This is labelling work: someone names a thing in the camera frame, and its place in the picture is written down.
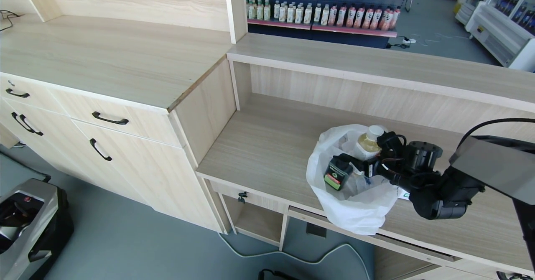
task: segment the black cable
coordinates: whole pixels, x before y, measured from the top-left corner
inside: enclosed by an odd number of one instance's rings
[[[530,123],[535,123],[535,119],[533,119],[533,118],[501,118],[501,119],[496,119],[496,120],[485,121],[483,123],[480,123],[480,124],[474,126],[473,128],[470,128],[470,130],[468,130],[468,132],[466,132],[466,134],[464,134],[464,136],[461,138],[461,141],[459,142],[459,145],[457,145],[457,148],[459,148],[459,146],[461,146],[461,144],[468,138],[468,136],[470,136],[476,130],[484,127],[485,125],[495,124],[495,123],[502,123],[502,122],[530,122]]]
[[[9,21],[9,23],[10,23],[10,25],[8,27],[0,29],[0,32],[5,31],[6,29],[9,29],[9,28],[13,27],[13,22],[11,21],[11,18],[20,17],[20,15],[17,15],[16,13],[14,13],[12,11],[8,11],[8,10],[0,10],[0,13],[2,13],[2,20],[7,19]]]
[[[9,160],[15,162],[16,164],[19,164],[19,165],[22,166],[22,167],[25,167],[25,168],[27,168],[27,169],[29,169],[29,170],[35,172],[35,173],[38,173],[39,175],[44,176],[44,179],[43,179],[42,181],[45,182],[45,183],[48,183],[48,182],[50,181],[50,179],[52,179],[52,177],[51,177],[50,175],[47,175],[47,174],[44,173],[44,172],[37,171],[37,170],[31,168],[30,166],[23,164],[23,163],[20,162],[19,160],[17,160],[17,159],[15,159],[15,158],[13,158],[12,156],[6,154],[5,152],[2,152],[1,150],[0,150],[0,155],[2,155],[2,156],[4,156],[4,157],[8,158]]]

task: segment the electrical cord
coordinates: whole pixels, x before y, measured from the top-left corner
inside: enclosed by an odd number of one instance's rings
[[[44,172],[37,171],[37,170],[31,168],[30,166],[23,164],[22,162],[20,162],[19,160],[13,158],[12,156],[6,154],[5,152],[0,151],[0,155],[2,155],[2,156],[4,156],[4,157],[8,158],[9,160],[15,162],[16,164],[19,164],[19,165],[22,166],[22,167],[25,167],[25,168],[27,168],[27,169],[29,169],[29,170],[31,170],[31,171],[33,171],[33,172],[39,174],[39,175],[44,176],[44,179],[43,179],[42,181],[45,182],[45,183],[48,183],[48,182],[50,181],[50,179],[52,179],[52,177],[51,177],[50,175],[47,175],[47,174],[44,173]]]
[[[10,25],[6,28],[2,28],[0,29],[0,32],[2,31],[5,31],[6,29],[9,29],[11,27],[13,27],[13,22],[10,20],[11,18],[18,18],[20,17],[21,15],[17,15],[16,13],[12,12],[12,11],[8,11],[8,10],[0,10],[0,13],[2,13],[2,20],[8,20]]]
[[[466,132],[466,134],[464,134],[464,136],[461,138],[461,141],[459,142],[459,145],[457,145],[457,148],[459,148],[459,146],[461,146],[461,144],[468,138],[468,136],[472,135],[472,133],[474,133],[476,130],[484,127],[485,125],[495,124],[495,123],[502,123],[502,122],[530,122],[530,123],[535,123],[535,119],[533,119],[533,118],[501,118],[501,119],[489,120],[489,121],[482,122],[482,123],[474,126],[473,128],[470,128],[470,130],[468,130],[468,132]]]
[[[362,263],[362,266],[364,268],[364,271],[366,272],[366,278],[367,280],[371,280],[371,278],[369,277],[369,273],[368,273],[368,270],[366,268],[366,265],[364,264],[364,261],[361,257],[361,255],[359,254],[359,252],[357,252],[357,250],[355,250],[355,248],[351,245],[351,244],[348,244],[348,243],[345,243],[345,244],[340,244],[339,246],[333,248],[332,250],[328,251],[327,253],[325,253],[325,255],[323,255],[318,261],[306,261],[306,260],[303,260],[303,259],[300,259],[300,258],[297,258],[295,257],[294,255],[290,255],[288,253],[285,253],[285,252],[282,252],[282,251],[272,251],[272,252],[267,252],[267,253],[260,253],[260,254],[255,254],[255,255],[242,255],[240,254],[238,251],[236,251],[236,249],[234,249],[231,244],[229,242],[227,242],[227,240],[225,238],[223,238],[223,236],[221,235],[221,233],[219,234],[219,237],[223,240],[223,242],[225,242],[225,244],[236,254],[238,255],[239,257],[242,257],[242,258],[254,258],[254,257],[261,257],[261,256],[265,256],[265,255],[271,255],[271,254],[283,254],[283,255],[286,255],[287,257],[290,257],[292,259],[295,259],[299,262],[302,262],[302,263],[306,263],[308,265],[318,265],[320,264],[323,259],[327,258],[327,256],[331,255],[332,253],[334,253],[336,250],[344,247],[344,246],[348,246],[351,248],[351,250],[353,250],[353,252],[355,252],[355,254],[357,255],[357,257],[359,257],[361,263]]]

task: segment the white bottle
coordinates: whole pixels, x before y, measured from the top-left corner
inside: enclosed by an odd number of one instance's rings
[[[303,23],[310,24],[310,21],[312,21],[312,5],[309,3],[304,10]]]
[[[329,4],[325,4],[323,12],[321,13],[321,25],[327,25],[329,20]]]
[[[279,22],[286,21],[286,5],[281,5],[279,10]]]
[[[269,4],[269,0],[266,0],[266,4],[264,4],[264,20],[271,20],[271,4]]]
[[[279,0],[275,0],[275,5],[273,6],[273,18],[279,19],[280,4]]]
[[[286,12],[286,22],[293,23],[295,15],[296,15],[296,8],[294,7],[293,4],[290,4],[290,7],[288,7],[288,11]]]
[[[258,0],[258,4],[256,6],[256,19],[264,19],[264,4],[262,4],[262,0]]]
[[[316,9],[314,11],[314,22],[319,22],[319,19],[321,19],[321,3],[316,5]]]
[[[377,145],[377,137],[384,134],[382,127],[372,125],[367,132],[361,135],[355,145],[355,158],[369,160],[379,154],[381,148]]]
[[[298,8],[296,9],[296,24],[301,24],[303,21],[303,7],[301,4],[299,4]]]

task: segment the bottle cap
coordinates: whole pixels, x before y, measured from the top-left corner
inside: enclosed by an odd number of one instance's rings
[[[368,128],[366,137],[370,140],[377,141],[377,137],[384,134],[385,131],[378,125],[372,125]]]

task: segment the drawer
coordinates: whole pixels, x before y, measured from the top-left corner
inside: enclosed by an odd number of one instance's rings
[[[463,272],[449,267],[433,266],[427,272],[418,271],[415,275],[406,275],[395,280],[489,280],[479,275]]]
[[[269,209],[278,213],[282,213],[282,214],[285,214],[288,209],[287,204],[283,204],[281,202],[272,200],[270,198],[266,198],[264,196],[258,196],[257,194],[243,191],[243,190],[230,187],[227,185],[223,185],[221,183],[216,183],[214,181],[212,181],[211,183],[212,183],[212,188],[214,189],[214,191],[219,192],[223,194],[224,196],[230,196],[231,198],[235,198],[237,200],[237,198],[239,197],[238,196],[239,193],[246,192],[247,197],[244,198],[246,203],[255,204],[256,206],[261,206],[262,208],[266,208],[266,209]]]
[[[65,90],[50,90],[74,119],[182,147],[168,115]]]
[[[38,80],[1,73],[0,95],[6,99],[66,115],[59,102]]]

